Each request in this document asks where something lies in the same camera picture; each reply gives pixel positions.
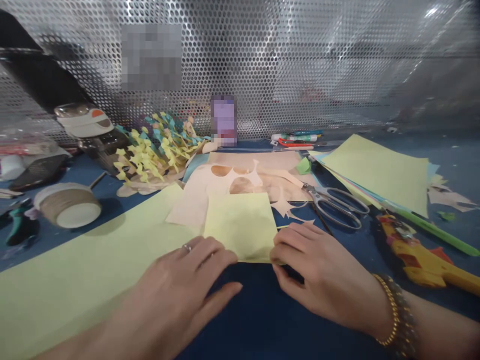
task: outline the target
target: green paper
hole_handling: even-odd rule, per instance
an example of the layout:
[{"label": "green paper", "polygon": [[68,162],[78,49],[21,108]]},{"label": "green paper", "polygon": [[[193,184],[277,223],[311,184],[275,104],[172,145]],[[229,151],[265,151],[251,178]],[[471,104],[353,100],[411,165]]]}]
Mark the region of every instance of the green paper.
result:
[{"label": "green paper", "polygon": [[174,183],[0,273],[0,359],[30,358],[101,321],[156,258],[199,235],[164,221],[182,193]]},{"label": "green paper", "polygon": [[428,218],[427,158],[407,156],[352,135],[323,162],[372,193]]},{"label": "green paper", "polygon": [[296,170],[300,175],[306,175],[310,173],[311,169],[312,163],[306,157],[304,157],[296,166]]},{"label": "green paper", "polygon": [[217,239],[238,261],[269,263],[277,232],[266,192],[208,197],[203,236]]},{"label": "green paper", "polygon": [[437,211],[436,212],[438,216],[442,218],[442,220],[446,222],[452,222],[455,220],[455,213],[454,212],[443,212],[443,211]]}]

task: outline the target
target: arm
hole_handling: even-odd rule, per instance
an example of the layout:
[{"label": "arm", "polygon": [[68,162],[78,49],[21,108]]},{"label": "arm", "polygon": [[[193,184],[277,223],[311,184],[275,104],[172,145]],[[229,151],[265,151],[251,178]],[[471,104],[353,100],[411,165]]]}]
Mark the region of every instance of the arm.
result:
[{"label": "arm", "polygon": [[207,297],[237,260],[213,237],[196,237],[155,260],[111,318],[36,359],[173,359],[242,289],[230,282]]},{"label": "arm", "polygon": [[[385,340],[393,328],[390,303],[380,283],[332,236],[308,223],[278,232],[273,262],[290,265],[300,284],[273,264],[280,287],[314,314]],[[480,324],[403,292],[416,321],[419,359],[478,359]]]}]

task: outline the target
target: scissors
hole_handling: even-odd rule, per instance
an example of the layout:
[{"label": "scissors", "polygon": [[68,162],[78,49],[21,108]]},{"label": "scissors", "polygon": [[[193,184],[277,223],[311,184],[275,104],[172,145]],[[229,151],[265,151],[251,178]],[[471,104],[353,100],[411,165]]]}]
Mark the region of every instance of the scissors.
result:
[{"label": "scissors", "polygon": [[[360,200],[353,197],[346,191],[339,190],[334,187],[313,187],[306,182],[303,183],[303,190],[305,190],[312,198],[313,205],[315,208],[326,218],[330,219],[335,224],[341,225],[345,228],[358,230],[362,227],[362,223],[355,216],[355,214],[366,215],[369,213],[370,209]],[[347,198],[350,201],[350,204],[340,200],[335,194],[341,194],[342,197]],[[356,226],[352,226],[347,222],[342,222],[329,213],[327,213],[320,204],[325,204],[328,207],[336,210],[337,212],[343,214],[345,217],[349,218],[352,223]]]}]

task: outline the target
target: ring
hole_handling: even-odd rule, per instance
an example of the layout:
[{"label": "ring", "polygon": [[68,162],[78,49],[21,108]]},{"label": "ring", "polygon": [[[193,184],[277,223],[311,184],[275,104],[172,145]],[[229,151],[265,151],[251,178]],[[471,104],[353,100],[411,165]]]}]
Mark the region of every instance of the ring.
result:
[{"label": "ring", "polygon": [[181,247],[184,248],[184,249],[186,249],[188,252],[191,252],[191,251],[192,251],[192,247],[191,247],[188,243],[183,244]]}]

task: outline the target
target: hand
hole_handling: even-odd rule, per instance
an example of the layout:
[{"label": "hand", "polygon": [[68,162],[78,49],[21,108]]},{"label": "hand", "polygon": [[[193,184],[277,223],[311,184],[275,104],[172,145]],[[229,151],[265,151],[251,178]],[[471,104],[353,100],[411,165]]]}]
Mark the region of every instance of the hand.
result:
[{"label": "hand", "polygon": [[99,330],[85,359],[173,359],[242,289],[231,282],[206,298],[237,256],[213,237],[196,237],[158,258]]},{"label": "hand", "polygon": [[[270,252],[280,287],[312,313],[378,339],[393,327],[380,283],[334,237],[318,227],[291,223],[273,239]],[[300,284],[275,262],[290,265]]]}]

